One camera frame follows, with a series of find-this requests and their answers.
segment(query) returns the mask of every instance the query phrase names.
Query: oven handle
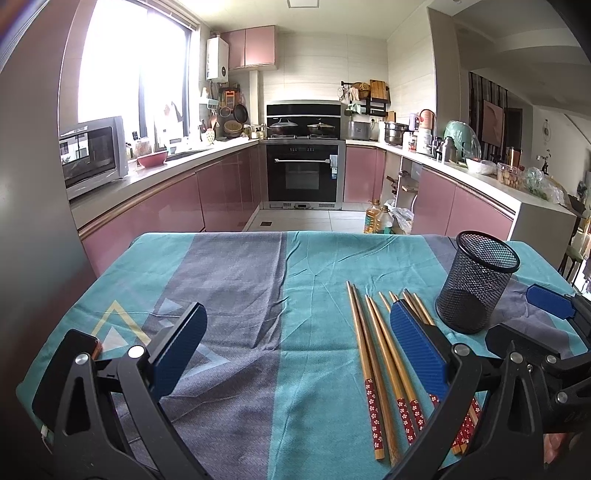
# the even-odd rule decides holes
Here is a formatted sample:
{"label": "oven handle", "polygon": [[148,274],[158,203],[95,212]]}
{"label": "oven handle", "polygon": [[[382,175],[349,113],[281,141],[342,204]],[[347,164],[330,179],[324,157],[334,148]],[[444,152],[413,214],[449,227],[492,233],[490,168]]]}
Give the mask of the oven handle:
{"label": "oven handle", "polygon": [[290,163],[290,162],[330,163],[330,159],[329,158],[327,158],[326,160],[279,160],[279,158],[275,159],[275,163]]}

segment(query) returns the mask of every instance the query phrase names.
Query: oven door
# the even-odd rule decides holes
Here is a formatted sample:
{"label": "oven door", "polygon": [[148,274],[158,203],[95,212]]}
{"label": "oven door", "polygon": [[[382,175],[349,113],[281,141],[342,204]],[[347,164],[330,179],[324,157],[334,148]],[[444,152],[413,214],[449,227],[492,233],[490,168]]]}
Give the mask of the oven door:
{"label": "oven door", "polygon": [[335,145],[267,145],[269,202],[337,202],[337,166]]}

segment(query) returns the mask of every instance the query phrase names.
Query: pot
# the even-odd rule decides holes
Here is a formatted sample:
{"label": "pot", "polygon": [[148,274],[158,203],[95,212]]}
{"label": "pot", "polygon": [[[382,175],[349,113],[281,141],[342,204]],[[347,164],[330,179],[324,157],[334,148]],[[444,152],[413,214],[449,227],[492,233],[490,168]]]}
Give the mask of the pot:
{"label": "pot", "polygon": [[312,135],[334,135],[335,128],[332,125],[322,123],[319,118],[317,124],[308,125],[308,132]]}
{"label": "pot", "polygon": [[408,125],[397,124],[395,122],[386,122],[386,129],[384,132],[384,140],[390,145],[402,146],[402,140],[404,132],[407,130]]}
{"label": "pot", "polygon": [[279,135],[283,137],[295,136],[296,129],[297,124],[284,118],[280,118],[276,124],[269,125],[271,135]]}

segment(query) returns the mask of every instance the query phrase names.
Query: water heater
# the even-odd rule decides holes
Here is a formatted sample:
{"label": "water heater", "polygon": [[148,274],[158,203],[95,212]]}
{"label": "water heater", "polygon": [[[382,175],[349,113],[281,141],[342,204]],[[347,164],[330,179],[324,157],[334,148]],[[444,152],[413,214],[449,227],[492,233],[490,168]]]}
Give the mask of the water heater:
{"label": "water heater", "polygon": [[228,81],[228,44],[220,37],[207,41],[206,77],[218,83]]}

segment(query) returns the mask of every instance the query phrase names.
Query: jar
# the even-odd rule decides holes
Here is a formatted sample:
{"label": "jar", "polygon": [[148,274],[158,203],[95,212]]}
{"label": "jar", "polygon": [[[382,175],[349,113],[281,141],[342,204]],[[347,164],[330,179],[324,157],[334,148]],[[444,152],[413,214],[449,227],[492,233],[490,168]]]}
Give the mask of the jar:
{"label": "jar", "polygon": [[497,164],[496,179],[503,185],[518,189],[521,186],[521,170],[506,163]]}

